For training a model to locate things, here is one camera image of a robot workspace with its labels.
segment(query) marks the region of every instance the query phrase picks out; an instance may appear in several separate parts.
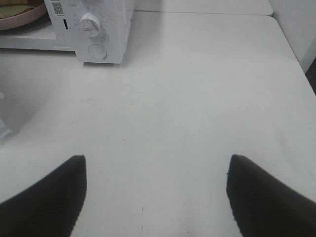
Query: control dial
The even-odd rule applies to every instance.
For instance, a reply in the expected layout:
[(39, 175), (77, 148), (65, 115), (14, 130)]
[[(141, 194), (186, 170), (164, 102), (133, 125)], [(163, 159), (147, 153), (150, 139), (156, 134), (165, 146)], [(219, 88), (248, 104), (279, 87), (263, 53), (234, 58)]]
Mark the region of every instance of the control dial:
[(96, 37), (102, 31), (102, 21), (100, 17), (92, 13), (84, 14), (79, 21), (79, 26), (82, 33), (88, 37)]

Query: white table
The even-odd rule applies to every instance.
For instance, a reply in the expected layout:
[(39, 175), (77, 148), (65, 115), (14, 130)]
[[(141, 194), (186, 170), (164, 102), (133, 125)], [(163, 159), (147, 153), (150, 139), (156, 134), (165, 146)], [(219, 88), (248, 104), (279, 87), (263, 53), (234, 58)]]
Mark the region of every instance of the white table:
[(1, 106), (20, 127), (0, 141), (0, 201), (84, 154), (74, 237), (240, 236), (232, 154), (316, 200), (316, 99), (271, 17), (136, 12), (114, 66), (0, 52)]
[(272, 16), (269, 0), (136, 0), (136, 11)]

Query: white wall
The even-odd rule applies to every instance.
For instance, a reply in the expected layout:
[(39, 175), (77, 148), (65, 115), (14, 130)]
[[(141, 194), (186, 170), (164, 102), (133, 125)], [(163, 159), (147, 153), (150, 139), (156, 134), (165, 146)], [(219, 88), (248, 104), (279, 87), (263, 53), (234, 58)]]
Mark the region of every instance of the white wall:
[(304, 72), (316, 57), (316, 0), (270, 0)]

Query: plate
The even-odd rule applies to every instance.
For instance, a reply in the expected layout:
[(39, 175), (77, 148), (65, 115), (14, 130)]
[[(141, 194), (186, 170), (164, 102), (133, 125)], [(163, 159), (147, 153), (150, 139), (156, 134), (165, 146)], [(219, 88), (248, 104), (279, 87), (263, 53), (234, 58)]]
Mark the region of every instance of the plate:
[(0, 31), (29, 24), (47, 13), (45, 3), (22, 14), (0, 19)]

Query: white microwave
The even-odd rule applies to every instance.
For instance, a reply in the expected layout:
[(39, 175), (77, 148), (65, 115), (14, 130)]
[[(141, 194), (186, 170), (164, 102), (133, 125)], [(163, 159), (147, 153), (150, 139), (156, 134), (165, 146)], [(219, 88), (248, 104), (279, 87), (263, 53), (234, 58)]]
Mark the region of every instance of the white microwave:
[(121, 63), (135, 0), (44, 0), (48, 15), (0, 31), (0, 48), (75, 51), (80, 62)]

